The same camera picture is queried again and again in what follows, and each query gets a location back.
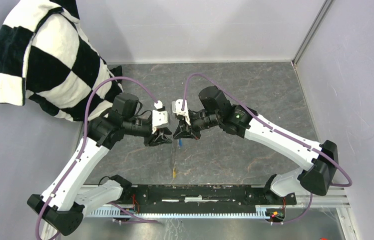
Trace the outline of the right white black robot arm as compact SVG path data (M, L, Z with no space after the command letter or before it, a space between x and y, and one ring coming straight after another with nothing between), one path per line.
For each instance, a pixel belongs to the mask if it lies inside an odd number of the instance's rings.
M179 120L175 139L198 140L201 131L219 127L227 134L263 144L295 162L297 169L275 174L267 181L263 196L270 204L302 190L318 196L328 193L339 162L335 143L329 140L319 143L293 134L253 109L231 104L215 86L201 90L199 100L203 105L200 111L188 109L183 99L172 102L172 111Z

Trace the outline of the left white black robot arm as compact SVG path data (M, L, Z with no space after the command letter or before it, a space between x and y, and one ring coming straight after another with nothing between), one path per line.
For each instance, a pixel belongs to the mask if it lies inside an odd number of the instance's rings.
M72 234L82 220L103 205L131 200L131 184L114 176L100 186L81 193L81 187L95 166L125 135L143 137L147 147L170 144L169 113L162 102L155 104L147 119L141 118L142 103L130 93L116 96L112 107L87 124L75 153L55 181L42 193L33 194L27 204L42 220L63 236Z

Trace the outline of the black white checkered cloth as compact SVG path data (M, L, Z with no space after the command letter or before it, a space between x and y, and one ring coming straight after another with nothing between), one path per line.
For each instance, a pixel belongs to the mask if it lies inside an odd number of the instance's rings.
M21 0L0 28L0 104L37 103L70 122L94 119L122 93L80 26L74 0Z

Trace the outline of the aluminium corner profile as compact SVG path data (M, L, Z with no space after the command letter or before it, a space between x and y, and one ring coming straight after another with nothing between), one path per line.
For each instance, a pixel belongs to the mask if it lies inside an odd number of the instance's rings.
M311 43L312 39L314 38L315 34L317 33L320 25L322 24L324 18L326 17L327 13L329 12L334 0L324 0L320 10L318 11L316 17L314 18L311 26L309 27L302 43L300 44L294 58L292 59L291 63L294 68L297 67L299 61L301 60L302 56L304 55L307 47Z

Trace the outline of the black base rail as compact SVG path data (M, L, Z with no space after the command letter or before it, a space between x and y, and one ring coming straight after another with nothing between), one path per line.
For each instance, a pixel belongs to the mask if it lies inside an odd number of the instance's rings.
M116 203L135 205L141 214L241 214L256 206L281 208L297 203L294 193L277 196L262 185L132 185Z

